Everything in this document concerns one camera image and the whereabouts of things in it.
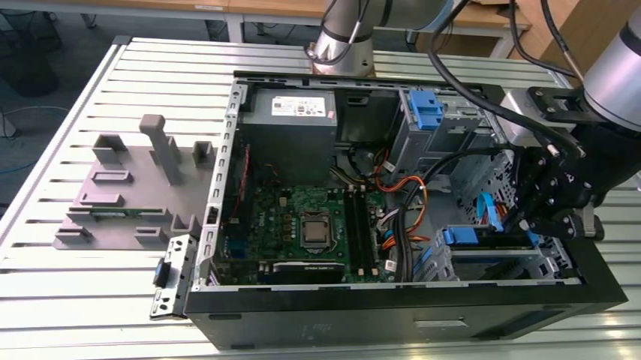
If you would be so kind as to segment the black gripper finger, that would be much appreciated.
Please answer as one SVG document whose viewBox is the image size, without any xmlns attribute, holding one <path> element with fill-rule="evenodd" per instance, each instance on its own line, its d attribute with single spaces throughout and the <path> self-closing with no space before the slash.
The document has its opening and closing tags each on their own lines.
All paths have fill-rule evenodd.
<svg viewBox="0 0 641 360">
<path fill-rule="evenodd" d="M 554 217 L 526 219 L 528 229 L 538 236 L 557 239 L 604 240 L 604 225 L 593 208 L 577 208 Z"/>
<path fill-rule="evenodd" d="M 513 231 L 521 221 L 534 224 L 536 230 L 546 229 L 561 218 L 553 197 L 560 180 L 552 158 L 538 149 L 518 151 L 510 176 L 514 204 L 505 217 L 505 230 Z"/>
</svg>

